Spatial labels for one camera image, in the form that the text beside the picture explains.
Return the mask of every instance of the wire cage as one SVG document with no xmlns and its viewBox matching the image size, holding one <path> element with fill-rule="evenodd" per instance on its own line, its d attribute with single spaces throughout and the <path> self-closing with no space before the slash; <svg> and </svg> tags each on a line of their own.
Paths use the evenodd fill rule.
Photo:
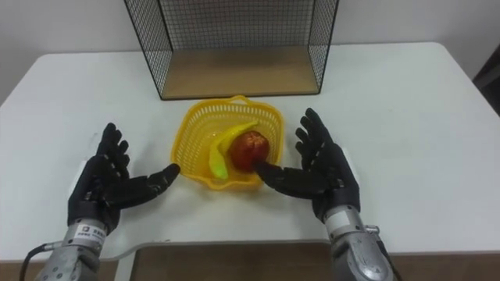
<svg viewBox="0 0 500 281">
<path fill-rule="evenodd" d="M 124 0 L 163 100 L 321 91 L 338 0 Z"/>
</svg>

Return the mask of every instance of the white wall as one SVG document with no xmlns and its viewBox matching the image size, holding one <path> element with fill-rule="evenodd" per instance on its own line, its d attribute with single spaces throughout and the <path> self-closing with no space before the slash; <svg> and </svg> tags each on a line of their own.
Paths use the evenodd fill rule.
<svg viewBox="0 0 500 281">
<path fill-rule="evenodd" d="M 500 44 L 500 1 L 341 0 L 335 44 L 396 41 L 441 42 L 472 77 Z M 123 0 L 0 0 L 0 103 L 39 55 L 138 49 Z"/>
</svg>

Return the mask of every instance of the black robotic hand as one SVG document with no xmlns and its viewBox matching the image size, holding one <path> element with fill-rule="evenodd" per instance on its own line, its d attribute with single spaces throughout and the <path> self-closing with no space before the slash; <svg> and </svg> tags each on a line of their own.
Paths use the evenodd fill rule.
<svg viewBox="0 0 500 281">
<path fill-rule="evenodd" d="M 175 180 L 177 164 L 150 176 L 130 178 L 130 158 L 122 133 L 109 123 L 102 133 L 97 153 L 87 161 L 68 200 L 68 226 L 78 219 L 97 219 L 110 234 L 120 220 L 120 210 L 148 202 L 163 193 Z"/>
<path fill-rule="evenodd" d="M 302 169 L 281 168 L 267 162 L 255 164 L 255 171 L 274 190 L 292 197 L 312 200 L 316 217 L 323 221 L 331 208 L 351 205 L 360 211 L 359 186 L 341 147 L 335 144 L 314 110 L 300 119 L 307 133 L 298 128 L 295 145 L 302 156 Z"/>
</svg>

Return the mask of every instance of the brown surface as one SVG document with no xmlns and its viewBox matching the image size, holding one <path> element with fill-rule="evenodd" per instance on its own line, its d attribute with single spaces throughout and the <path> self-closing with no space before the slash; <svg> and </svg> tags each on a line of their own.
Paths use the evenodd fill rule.
<svg viewBox="0 0 500 281">
<path fill-rule="evenodd" d="M 131 280 L 333 281 L 325 244 L 150 247 L 137 253 Z M 500 254 L 393 257 L 405 281 L 498 279 Z M 19 264 L 0 264 L 0 280 L 18 279 Z M 30 265 L 32 280 L 41 264 Z M 99 280 L 113 280 L 116 262 L 103 262 Z"/>
<path fill-rule="evenodd" d="M 318 92 L 306 46 L 179 50 L 162 97 L 213 98 Z"/>
<path fill-rule="evenodd" d="M 106 261 L 101 263 L 98 280 L 108 281 L 113 280 L 118 263 L 116 261 Z M 40 262 L 31 262 L 26 272 L 25 281 L 32 281 L 37 274 L 43 269 L 44 264 Z M 0 264 L 0 280 L 1 281 L 18 281 L 20 263 L 1 263 Z"/>
</svg>

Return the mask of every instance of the black wire mesh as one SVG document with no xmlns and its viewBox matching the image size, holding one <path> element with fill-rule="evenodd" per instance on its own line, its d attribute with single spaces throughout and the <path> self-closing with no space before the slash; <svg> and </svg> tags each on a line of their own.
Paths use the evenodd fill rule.
<svg viewBox="0 0 500 281">
<path fill-rule="evenodd" d="M 174 50 L 307 45 L 311 0 L 160 0 Z"/>
<path fill-rule="evenodd" d="M 338 0 L 124 0 L 162 96 L 180 49 L 306 46 L 323 82 Z"/>
<path fill-rule="evenodd" d="M 309 37 L 309 57 L 316 83 L 321 91 L 325 69 L 327 68 L 328 52 L 331 36 L 337 14 L 338 0 L 315 0 L 314 12 Z"/>
<path fill-rule="evenodd" d="M 172 45 L 158 0 L 125 0 L 135 33 L 160 94 L 172 59 Z"/>
</svg>

